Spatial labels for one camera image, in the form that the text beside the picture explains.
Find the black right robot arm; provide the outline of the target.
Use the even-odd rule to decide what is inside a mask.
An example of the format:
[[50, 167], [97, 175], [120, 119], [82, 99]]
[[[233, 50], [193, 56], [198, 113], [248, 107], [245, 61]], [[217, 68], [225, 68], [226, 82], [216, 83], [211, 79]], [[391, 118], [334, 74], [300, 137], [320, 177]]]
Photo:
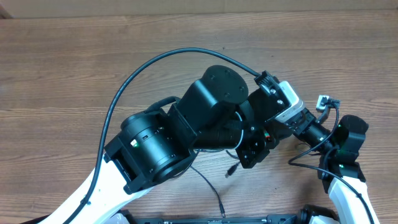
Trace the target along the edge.
[[366, 139], [368, 124], [354, 115], [336, 116], [332, 130], [303, 109], [287, 121], [296, 138], [310, 148], [301, 153], [320, 154], [316, 170], [323, 189], [335, 205], [336, 211], [306, 205], [296, 223], [378, 223], [370, 203], [366, 178], [357, 162], [359, 150]]

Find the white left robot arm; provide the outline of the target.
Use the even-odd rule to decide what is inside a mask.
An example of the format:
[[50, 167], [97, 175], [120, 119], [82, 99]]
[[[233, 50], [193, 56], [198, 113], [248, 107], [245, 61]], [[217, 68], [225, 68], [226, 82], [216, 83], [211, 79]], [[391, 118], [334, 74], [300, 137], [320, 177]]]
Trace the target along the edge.
[[96, 167], [52, 214], [37, 223], [104, 223], [129, 202], [186, 170], [200, 149], [234, 149], [246, 169], [288, 136], [302, 101], [267, 72], [250, 93], [234, 70], [214, 65], [181, 97], [126, 118]]

